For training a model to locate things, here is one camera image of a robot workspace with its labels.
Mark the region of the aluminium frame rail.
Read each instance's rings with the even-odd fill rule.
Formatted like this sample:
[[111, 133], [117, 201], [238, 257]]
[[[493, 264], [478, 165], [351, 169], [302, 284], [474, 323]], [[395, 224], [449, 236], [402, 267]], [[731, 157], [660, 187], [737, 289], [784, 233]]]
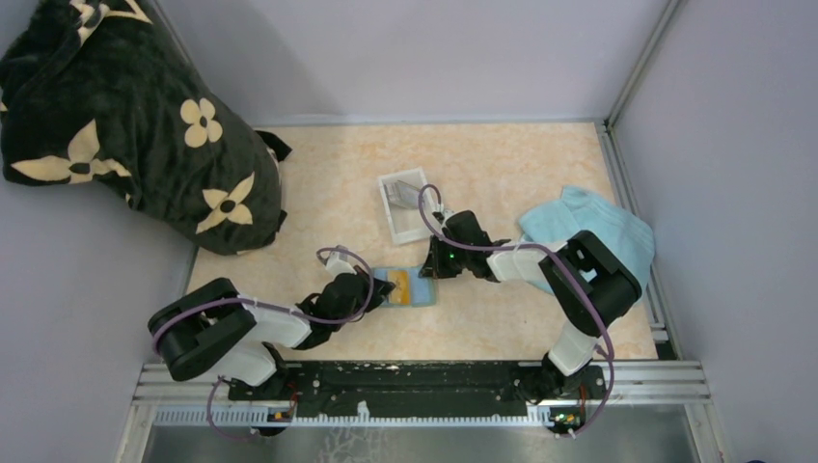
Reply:
[[563, 390], [538, 362], [292, 362], [260, 386], [213, 373], [177, 382], [143, 367], [132, 402], [166, 424], [221, 426], [578, 426], [615, 406], [701, 405], [702, 367], [685, 361], [594, 362]]

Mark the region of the black floral blanket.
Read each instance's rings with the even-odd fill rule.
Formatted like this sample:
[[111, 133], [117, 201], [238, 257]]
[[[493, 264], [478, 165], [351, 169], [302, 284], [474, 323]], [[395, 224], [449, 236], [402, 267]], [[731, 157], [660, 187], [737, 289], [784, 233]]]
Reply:
[[98, 182], [209, 252], [272, 244], [290, 147], [206, 85], [144, 1], [40, 1], [1, 60], [4, 178]]

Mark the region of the yellow credit card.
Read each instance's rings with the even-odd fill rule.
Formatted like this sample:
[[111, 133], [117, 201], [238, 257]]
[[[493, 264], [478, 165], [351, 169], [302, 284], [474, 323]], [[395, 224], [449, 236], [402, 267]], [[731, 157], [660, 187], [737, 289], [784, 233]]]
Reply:
[[389, 302], [393, 305], [407, 306], [412, 303], [411, 278], [405, 269], [392, 269], [387, 272], [388, 281], [394, 285]]

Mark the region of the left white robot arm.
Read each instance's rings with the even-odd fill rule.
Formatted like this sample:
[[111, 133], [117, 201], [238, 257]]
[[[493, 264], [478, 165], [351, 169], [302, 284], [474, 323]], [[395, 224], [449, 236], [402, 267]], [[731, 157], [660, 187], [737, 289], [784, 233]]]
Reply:
[[279, 347], [308, 350], [327, 342], [384, 304], [394, 289], [357, 268], [295, 306], [279, 307], [243, 297], [231, 280], [218, 278], [155, 313], [148, 329], [173, 380], [213, 373], [275, 399], [289, 385]]

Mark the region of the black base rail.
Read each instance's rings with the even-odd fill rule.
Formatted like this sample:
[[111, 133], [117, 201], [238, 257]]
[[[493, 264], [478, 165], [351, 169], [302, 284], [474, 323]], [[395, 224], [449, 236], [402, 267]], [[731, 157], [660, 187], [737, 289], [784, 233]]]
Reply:
[[234, 401], [281, 400], [298, 418], [517, 418], [546, 399], [600, 399], [607, 382], [598, 366], [553, 383], [540, 362], [288, 363], [259, 386], [229, 383]]

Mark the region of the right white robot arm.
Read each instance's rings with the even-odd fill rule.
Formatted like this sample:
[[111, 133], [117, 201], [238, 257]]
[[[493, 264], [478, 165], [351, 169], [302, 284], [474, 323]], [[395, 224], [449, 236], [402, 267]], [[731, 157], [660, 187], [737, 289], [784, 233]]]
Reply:
[[594, 354], [614, 358], [610, 327], [641, 298], [630, 270], [591, 231], [579, 231], [556, 249], [528, 241], [493, 241], [471, 210], [421, 215], [432, 237], [422, 277], [450, 279], [463, 271], [491, 283], [545, 284], [565, 323], [542, 361], [543, 384], [570, 396]]

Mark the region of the translucent white plastic bin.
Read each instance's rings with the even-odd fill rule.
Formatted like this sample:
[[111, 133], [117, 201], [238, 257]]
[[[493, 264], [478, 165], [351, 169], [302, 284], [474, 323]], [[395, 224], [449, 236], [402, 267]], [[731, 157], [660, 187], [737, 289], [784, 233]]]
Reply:
[[418, 209], [419, 193], [426, 184], [425, 172], [420, 167], [377, 178], [389, 233], [395, 245], [427, 240], [431, 236]]

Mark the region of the light blue towel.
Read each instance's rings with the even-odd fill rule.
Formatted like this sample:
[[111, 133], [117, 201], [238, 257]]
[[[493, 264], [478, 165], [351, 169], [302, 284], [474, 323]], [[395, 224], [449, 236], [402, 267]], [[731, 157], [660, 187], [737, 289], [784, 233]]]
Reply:
[[585, 188], [567, 185], [557, 200], [525, 212], [518, 225], [522, 239], [565, 241], [580, 231], [593, 232], [646, 289], [655, 257], [653, 230], [639, 217]]

